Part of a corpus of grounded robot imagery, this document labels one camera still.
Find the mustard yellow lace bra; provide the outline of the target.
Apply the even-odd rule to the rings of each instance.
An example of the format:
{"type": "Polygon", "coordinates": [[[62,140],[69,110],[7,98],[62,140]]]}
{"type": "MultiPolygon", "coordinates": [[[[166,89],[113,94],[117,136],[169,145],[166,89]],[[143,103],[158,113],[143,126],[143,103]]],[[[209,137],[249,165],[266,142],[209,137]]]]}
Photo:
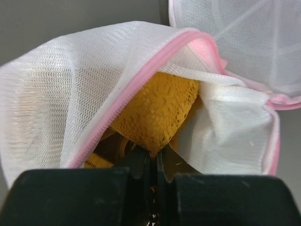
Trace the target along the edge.
{"type": "Polygon", "coordinates": [[[128,102],[86,159],[85,168],[129,169],[124,225],[158,224],[157,155],[178,149],[180,131],[202,107],[194,79],[157,72],[128,102]]]}

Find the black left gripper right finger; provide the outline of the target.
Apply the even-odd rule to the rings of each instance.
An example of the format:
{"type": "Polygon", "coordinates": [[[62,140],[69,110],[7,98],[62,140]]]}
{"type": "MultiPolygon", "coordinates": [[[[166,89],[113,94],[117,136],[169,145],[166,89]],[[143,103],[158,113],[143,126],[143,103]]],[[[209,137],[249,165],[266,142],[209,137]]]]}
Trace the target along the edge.
{"type": "Polygon", "coordinates": [[[271,176],[201,174],[174,150],[157,155],[162,226],[298,226],[285,183],[271,176]]]}

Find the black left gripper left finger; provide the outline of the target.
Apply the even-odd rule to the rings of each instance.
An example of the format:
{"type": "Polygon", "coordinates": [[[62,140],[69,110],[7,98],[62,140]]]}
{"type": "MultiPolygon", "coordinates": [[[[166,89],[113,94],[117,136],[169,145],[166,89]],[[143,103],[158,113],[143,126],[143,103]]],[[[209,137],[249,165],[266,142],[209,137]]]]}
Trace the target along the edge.
{"type": "Polygon", "coordinates": [[[135,148],[116,166],[35,169],[13,183],[0,210],[3,226],[145,226],[150,156],[135,148]]]}

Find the pink-zippered round laundry bag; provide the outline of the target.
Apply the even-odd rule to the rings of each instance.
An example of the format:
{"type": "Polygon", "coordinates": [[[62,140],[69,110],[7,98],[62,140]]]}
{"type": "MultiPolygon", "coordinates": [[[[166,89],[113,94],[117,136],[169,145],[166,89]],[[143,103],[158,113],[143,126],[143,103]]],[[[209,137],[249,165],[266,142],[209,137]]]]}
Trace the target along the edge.
{"type": "Polygon", "coordinates": [[[157,72],[199,81],[178,154],[205,174],[273,175],[278,110],[301,106],[298,0],[170,0],[169,25],[131,21],[50,40],[0,69],[0,159],[77,168],[157,72]]]}

